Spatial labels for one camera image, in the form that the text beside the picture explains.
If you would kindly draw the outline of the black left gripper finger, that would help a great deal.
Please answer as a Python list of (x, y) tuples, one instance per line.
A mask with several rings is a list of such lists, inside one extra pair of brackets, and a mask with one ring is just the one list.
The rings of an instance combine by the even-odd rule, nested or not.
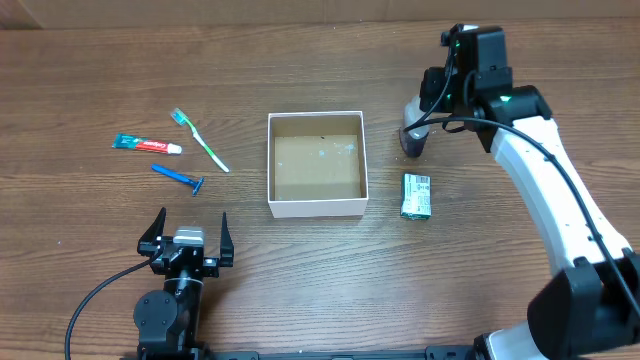
[(166, 208), (162, 207), (153, 223), (138, 240), (137, 252), (141, 256), (153, 257), (162, 245), (166, 220)]
[(228, 229), (226, 213), (222, 215), (220, 237), (220, 267), (232, 267), (234, 263), (234, 244)]

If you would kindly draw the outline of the dark bottle with clear cap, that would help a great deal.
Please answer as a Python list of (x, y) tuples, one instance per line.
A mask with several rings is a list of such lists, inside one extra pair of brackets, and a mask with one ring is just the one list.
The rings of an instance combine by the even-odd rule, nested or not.
[(418, 158), (422, 154), (430, 130), (430, 126), (426, 125), (405, 131), (405, 128), (416, 123), (425, 114), (420, 108), (420, 102), (420, 97), (416, 95), (406, 104), (403, 124), (399, 129), (401, 147), (409, 158)]

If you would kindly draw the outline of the green white soap box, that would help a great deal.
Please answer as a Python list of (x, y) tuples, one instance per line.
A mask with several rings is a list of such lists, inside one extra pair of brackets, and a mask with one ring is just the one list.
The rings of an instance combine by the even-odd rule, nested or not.
[(431, 178), (405, 173), (402, 178), (401, 216), (404, 218), (429, 219), (431, 208)]

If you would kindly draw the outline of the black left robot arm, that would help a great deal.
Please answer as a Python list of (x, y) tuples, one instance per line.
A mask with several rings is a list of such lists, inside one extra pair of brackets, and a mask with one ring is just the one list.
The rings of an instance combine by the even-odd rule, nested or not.
[(234, 244), (227, 217), (221, 221), (220, 255), (205, 254), (200, 227), (180, 227), (163, 234), (166, 210), (161, 209), (138, 241), (137, 251), (149, 258), (154, 274), (164, 277), (163, 288), (144, 294), (134, 307), (139, 359), (212, 359), (209, 347), (197, 340), (199, 313), (206, 278), (217, 278), (232, 267)]

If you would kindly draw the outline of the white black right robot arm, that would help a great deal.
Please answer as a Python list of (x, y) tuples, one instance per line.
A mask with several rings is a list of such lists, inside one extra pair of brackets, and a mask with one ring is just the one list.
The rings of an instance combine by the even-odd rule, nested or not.
[(515, 86), (498, 26), (457, 24), (440, 43), (441, 67), (425, 72), (419, 118), (475, 133), (511, 177), (539, 233), (551, 278), (524, 322), (478, 336), (470, 346), (439, 346), (457, 359), (578, 359), (639, 341), (639, 256), (599, 210), (560, 139), (539, 90)]

